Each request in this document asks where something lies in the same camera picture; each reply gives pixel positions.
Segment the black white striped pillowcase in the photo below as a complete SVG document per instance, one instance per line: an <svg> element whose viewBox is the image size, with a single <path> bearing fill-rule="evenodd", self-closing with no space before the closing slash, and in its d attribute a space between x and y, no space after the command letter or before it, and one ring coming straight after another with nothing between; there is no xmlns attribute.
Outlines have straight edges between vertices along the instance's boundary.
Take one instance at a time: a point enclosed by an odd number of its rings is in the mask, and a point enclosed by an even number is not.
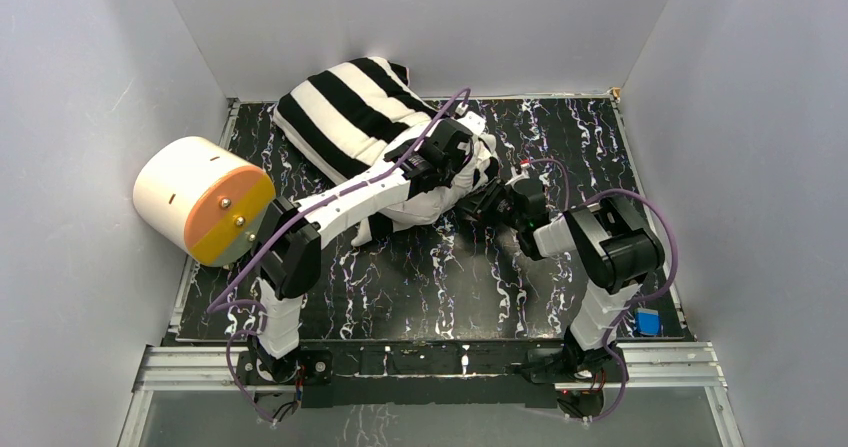
<svg viewBox="0 0 848 447"><path fill-rule="evenodd" d="M406 67L382 57L343 62L310 76L277 102L273 122L334 184L364 173L391 149L420 135L436 110L415 94ZM474 142L474 157L448 187L437 187L363 221L377 238L433 224L457 202L499 176L495 136Z"/></svg>

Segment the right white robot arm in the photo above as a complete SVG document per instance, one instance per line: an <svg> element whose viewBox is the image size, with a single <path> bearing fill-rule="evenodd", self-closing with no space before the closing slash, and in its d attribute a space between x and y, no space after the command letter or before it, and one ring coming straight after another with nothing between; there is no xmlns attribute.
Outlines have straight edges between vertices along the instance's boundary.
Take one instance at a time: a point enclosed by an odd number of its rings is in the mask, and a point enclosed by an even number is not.
<svg viewBox="0 0 848 447"><path fill-rule="evenodd" d="M641 195L610 189L554 214L538 179L494 181L458 203L458 209L487 225L512 228L525 256L533 260L575 252L588 276L580 309L571 322L563 354L565 372L590 380L603 366L599 349L614 341L615 324L645 278L663 267L662 242L633 203Z"/></svg>

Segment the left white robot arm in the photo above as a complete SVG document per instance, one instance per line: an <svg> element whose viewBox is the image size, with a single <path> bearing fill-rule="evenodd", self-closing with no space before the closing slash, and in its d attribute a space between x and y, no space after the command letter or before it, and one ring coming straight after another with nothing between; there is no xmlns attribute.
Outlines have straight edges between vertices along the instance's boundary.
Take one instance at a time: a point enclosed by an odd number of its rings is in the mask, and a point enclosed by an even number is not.
<svg viewBox="0 0 848 447"><path fill-rule="evenodd" d="M264 315L255 349L275 383L294 378L302 299L321 275L322 251L348 228L436 188L448 188L472 166L485 132L473 112L426 127L422 138L395 141L371 168L337 187L269 204L246 271L259 282Z"/></svg>

